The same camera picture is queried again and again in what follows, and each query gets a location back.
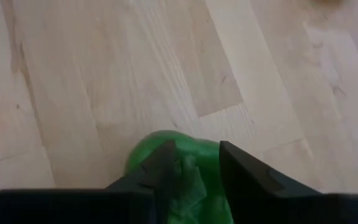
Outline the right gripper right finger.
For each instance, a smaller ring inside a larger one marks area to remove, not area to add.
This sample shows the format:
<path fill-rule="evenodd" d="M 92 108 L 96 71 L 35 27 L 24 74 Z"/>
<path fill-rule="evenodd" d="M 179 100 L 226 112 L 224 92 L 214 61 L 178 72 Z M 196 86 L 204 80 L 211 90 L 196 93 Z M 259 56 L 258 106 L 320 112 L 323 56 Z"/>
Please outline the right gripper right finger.
<path fill-rule="evenodd" d="M 286 199 L 320 194 L 229 141 L 219 143 L 219 168 L 235 224 L 285 223 Z"/>

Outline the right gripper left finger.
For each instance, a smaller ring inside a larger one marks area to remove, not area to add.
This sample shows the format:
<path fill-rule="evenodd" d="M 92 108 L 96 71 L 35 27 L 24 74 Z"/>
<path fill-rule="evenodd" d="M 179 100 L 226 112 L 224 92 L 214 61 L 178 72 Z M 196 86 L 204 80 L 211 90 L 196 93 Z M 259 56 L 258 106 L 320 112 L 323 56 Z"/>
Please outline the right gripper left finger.
<path fill-rule="evenodd" d="M 108 186 L 118 224 L 168 224 L 176 144 L 166 141 L 138 167 Z"/>

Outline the dark green bell pepper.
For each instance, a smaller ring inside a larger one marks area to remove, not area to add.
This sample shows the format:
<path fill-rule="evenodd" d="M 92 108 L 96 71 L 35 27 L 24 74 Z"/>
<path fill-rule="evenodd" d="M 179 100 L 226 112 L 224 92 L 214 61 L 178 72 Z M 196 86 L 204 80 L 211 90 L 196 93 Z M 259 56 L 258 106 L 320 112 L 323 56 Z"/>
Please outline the dark green bell pepper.
<path fill-rule="evenodd" d="M 138 168 L 157 147 L 169 140 L 176 144 L 177 157 L 168 224 L 234 224 L 220 177 L 218 142 L 178 131 L 155 131 L 133 148 L 124 173 Z"/>

